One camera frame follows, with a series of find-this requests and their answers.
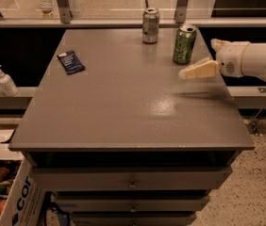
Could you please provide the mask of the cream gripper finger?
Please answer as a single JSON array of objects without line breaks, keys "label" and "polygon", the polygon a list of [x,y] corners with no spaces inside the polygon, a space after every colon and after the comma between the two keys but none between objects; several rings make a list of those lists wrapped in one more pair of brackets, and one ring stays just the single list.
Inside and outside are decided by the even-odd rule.
[{"label": "cream gripper finger", "polygon": [[228,44],[230,44],[230,41],[228,40],[212,39],[210,41],[210,45],[215,52],[220,51],[223,47],[227,46]]},{"label": "cream gripper finger", "polygon": [[216,76],[220,72],[219,63],[209,57],[202,58],[182,69],[178,76],[181,79],[188,80],[194,78],[207,78]]}]

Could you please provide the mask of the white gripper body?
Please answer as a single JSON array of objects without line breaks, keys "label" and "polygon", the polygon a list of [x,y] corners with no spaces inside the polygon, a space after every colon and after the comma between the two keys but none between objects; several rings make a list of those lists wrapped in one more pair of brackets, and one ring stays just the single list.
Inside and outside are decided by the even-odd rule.
[{"label": "white gripper body", "polygon": [[241,61],[249,41],[223,42],[216,52],[221,74],[230,77],[242,77]]}]

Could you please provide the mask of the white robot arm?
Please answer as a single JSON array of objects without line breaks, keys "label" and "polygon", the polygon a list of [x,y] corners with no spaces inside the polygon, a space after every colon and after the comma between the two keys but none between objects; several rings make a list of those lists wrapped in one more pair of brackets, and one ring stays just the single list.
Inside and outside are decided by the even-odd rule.
[{"label": "white robot arm", "polygon": [[266,82],[266,43],[211,40],[216,59],[205,57],[179,72],[184,80],[216,76],[252,76]]}]

